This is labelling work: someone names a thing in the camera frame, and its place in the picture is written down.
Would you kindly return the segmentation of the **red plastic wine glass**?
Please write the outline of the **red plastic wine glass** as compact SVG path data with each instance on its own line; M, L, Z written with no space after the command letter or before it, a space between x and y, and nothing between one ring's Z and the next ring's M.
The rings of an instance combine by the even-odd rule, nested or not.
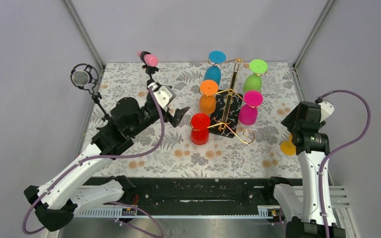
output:
M210 118L207 114L196 113L192 116L190 140L195 145L204 145L209 140L208 127L210 126Z

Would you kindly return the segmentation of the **orange plastic wine glass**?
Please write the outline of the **orange plastic wine glass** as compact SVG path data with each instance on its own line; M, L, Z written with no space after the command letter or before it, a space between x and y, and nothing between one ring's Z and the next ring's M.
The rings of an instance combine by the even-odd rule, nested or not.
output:
M204 80L199 88L201 97L199 99L199 110L207 115L212 114L216 108L215 94L218 91L218 84L210 79Z

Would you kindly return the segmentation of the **blue plastic wine glass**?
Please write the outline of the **blue plastic wine glass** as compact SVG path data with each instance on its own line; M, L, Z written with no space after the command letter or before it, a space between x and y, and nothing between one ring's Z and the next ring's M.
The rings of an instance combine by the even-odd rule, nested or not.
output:
M222 51L211 51L208 55L208 61L211 66L206 70L203 80L212 80L219 86L221 69L218 65L226 61L226 55Z

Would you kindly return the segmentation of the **magenta plastic wine glass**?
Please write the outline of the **magenta plastic wine glass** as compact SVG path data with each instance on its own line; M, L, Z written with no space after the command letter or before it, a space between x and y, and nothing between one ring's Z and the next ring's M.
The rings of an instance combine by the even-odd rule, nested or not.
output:
M241 107L239 121L244 125L252 125L258 116L258 107L263 103L263 95L259 91L250 90L243 96L245 104Z

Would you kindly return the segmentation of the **green plastic wine glass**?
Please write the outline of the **green plastic wine glass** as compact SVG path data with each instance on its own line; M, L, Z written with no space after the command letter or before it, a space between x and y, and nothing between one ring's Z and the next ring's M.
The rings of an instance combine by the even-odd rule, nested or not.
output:
M252 74L249 75L243 86L243 91L246 93L248 91L261 91L262 88L262 78L268 70L268 65L264 60L254 59L249 63L249 69Z

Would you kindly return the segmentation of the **yellow plastic wine glass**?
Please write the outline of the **yellow plastic wine glass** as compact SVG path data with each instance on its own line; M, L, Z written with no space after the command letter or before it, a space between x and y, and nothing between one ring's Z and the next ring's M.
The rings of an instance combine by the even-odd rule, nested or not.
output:
M296 146L293 144L292 138L293 136L289 134L288 139L280 144L281 152L288 156L296 155Z

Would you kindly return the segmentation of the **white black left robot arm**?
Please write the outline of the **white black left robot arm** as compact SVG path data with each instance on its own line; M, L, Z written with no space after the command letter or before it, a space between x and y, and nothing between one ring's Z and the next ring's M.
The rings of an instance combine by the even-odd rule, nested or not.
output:
M31 204L39 222L48 231L57 231L66 226L79 213L104 203L120 201L130 203L134 197L134 186L125 177L110 178L102 185L87 190L79 188L97 171L116 159L135 158L124 155L132 145L132 139L156 121L161 129L170 123L177 127L189 107L175 110L159 106L148 98L143 107L132 97L120 99L111 110L108 123L99 129L91 143L62 172L42 186L30 185L24 195Z

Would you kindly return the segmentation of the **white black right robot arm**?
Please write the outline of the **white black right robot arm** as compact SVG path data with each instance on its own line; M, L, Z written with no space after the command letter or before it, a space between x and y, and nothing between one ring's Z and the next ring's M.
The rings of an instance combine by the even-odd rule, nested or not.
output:
M288 238L344 238L346 231L337 226L329 191L329 138L319 130L334 112L329 102L300 102L281 122L290 132L291 143L302 171L303 200L290 184L278 183L265 190L266 201L279 203L286 219Z

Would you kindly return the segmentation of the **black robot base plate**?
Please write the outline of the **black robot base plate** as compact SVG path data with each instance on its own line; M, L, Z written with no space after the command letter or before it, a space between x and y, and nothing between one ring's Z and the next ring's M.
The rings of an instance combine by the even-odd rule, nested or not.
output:
M277 206L279 182L301 186L300 178L130 178L120 202L137 205L152 216L248 216L259 206Z

